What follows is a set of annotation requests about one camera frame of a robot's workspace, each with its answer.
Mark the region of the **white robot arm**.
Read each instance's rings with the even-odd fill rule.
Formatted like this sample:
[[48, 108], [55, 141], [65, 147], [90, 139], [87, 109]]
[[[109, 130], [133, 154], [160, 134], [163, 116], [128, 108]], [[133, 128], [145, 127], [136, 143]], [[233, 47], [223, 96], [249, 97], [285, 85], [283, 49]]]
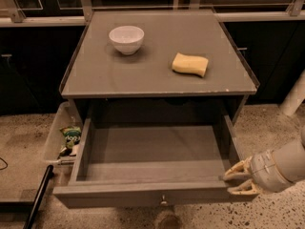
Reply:
[[240, 160], [223, 175], [224, 181], [241, 180], [229, 187], [234, 196], [280, 193], [305, 180], [305, 129], [281, 147], [267, 149]]

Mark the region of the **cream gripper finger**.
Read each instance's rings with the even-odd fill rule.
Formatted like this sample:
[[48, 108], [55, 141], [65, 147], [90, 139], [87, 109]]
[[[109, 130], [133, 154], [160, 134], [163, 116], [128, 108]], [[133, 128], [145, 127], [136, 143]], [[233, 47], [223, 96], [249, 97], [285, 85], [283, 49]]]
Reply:
[[244, 160], [240, 160], [233, 167], [227, 170], [223, 176], [225, 181], [233, 179], [247, 179], [251, 177], [250, 163], [251, 158], [247, 157]]
[[251, 179], [244, 181], [236, 187], [230, 187], [227, 191], [237, 196], [258, 195], [260, 193], [259, 187]]

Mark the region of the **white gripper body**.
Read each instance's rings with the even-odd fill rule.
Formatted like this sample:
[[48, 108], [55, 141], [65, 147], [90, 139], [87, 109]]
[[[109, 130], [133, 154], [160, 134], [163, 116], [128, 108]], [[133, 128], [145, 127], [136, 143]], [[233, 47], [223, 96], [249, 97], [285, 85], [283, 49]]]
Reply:
[[253, 155], [250, 170], [254, 183], [264, 192], [279, 193], [293, 185], [279, 172], [271, 150]]

